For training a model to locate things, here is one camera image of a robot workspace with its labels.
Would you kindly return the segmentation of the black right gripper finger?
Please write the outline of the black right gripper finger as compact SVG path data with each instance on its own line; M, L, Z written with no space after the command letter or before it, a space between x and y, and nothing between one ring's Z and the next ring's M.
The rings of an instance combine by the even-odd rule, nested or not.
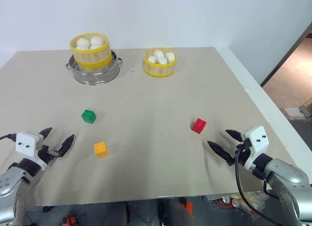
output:
M232 166L235 163L235 158L231 157L231 155L226 152L220 145L215 142L207 141L210 148L222 159L226 161L229 166Z
M242 136L241 136L241 133L236 131L236 130L230 130L230 129L227 129L225 130L225 132L230 136L232 137L233 139L235 139L236 141L242 143L243 142L243 139L242 139Z

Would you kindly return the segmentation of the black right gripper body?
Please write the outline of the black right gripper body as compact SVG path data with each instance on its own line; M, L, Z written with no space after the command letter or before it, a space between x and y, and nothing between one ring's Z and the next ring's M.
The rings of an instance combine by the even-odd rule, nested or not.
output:
M235 166L238 167L238 164L244 166L246 161L250 157L250 147L252 145L248 138L243 140L241 137L239 137L236 138L236 140L239 141L240 144L236 146L237 151L235 152Z

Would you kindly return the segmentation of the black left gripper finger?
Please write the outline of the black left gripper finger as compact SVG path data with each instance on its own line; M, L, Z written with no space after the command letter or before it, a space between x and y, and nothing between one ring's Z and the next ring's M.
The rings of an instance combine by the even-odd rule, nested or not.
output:
M62 143L60 149L58 150L58 157L63 157L67 151L70 149L73 141L74 141L75 135L72 134L71 136L67 137L65 141Z
M52 127L43 129L42 131L39 132L39 134L41 134L43 138L45 139L49 135L52 129L53 129Z

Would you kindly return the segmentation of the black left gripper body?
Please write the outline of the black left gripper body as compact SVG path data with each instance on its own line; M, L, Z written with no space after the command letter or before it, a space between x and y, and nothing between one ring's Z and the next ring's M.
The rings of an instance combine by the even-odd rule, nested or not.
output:
M38 156L43 162L50 163L55 158L59 157L59 152L51 151L47 145L42 145L42 148L38 151Z

